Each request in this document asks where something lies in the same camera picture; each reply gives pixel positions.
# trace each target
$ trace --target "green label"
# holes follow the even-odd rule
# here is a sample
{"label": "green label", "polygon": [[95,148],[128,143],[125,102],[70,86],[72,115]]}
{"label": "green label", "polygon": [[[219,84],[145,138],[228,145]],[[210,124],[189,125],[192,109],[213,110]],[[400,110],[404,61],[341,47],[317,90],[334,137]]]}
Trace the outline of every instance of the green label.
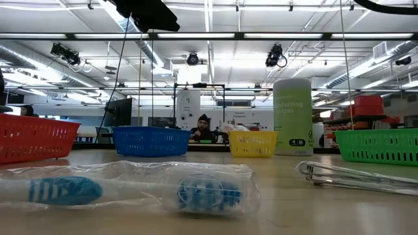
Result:
{"label": "green label", "polygon": [[305,153],[313,148],[312,98],[310,89],[283,89],[274,92],[276,149]]}

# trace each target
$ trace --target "metal tongs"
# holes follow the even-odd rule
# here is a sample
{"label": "metal tongs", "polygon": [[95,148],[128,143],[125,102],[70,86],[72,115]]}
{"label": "metal tongs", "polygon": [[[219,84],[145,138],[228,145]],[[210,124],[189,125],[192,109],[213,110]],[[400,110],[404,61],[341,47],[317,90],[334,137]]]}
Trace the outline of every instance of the metal tongs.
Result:
{"label": "metal tongs", "polygon": [[302,161],[295,169],[314,185],[418,195],[418,180],[409,178],[362,172],[311,161]]}

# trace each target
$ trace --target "toothbrush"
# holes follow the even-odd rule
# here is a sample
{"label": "toothbrush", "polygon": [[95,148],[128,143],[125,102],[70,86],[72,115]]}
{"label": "toothbrush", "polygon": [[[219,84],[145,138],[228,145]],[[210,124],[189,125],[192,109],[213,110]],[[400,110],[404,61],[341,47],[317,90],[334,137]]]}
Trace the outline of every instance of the toothbrush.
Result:
{"label": "toothbrush", "polygon": [[178,185],[82,176],[0,180],[0,189],[0,201],[76,206],[155,196],[189,212],[224,212],[238,206],[242,196],[234,183],[206,174],[192,174]]}

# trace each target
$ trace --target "computer monitor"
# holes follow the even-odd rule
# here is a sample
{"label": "computer monitor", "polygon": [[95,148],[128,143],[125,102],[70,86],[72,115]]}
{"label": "computer monitor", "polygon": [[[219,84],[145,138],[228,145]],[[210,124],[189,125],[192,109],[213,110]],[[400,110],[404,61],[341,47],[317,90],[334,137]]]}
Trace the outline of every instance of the computer monitor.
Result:
{"label": "computer monitor", "polygon": [[110,101],[108,103],[107,108],[105,108],[105,112],[105,127],[119,127],[124,125],[131,125],[132,99]]}

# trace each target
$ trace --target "green basket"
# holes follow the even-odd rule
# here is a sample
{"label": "green basket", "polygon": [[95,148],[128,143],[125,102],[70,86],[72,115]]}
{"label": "green basket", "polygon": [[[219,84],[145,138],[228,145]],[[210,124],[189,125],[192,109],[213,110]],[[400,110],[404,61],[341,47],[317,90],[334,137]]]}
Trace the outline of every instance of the green basket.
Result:
{"label": "green basket", "polygon": [[336,131],[345,161],[418,166],[418,129]]}

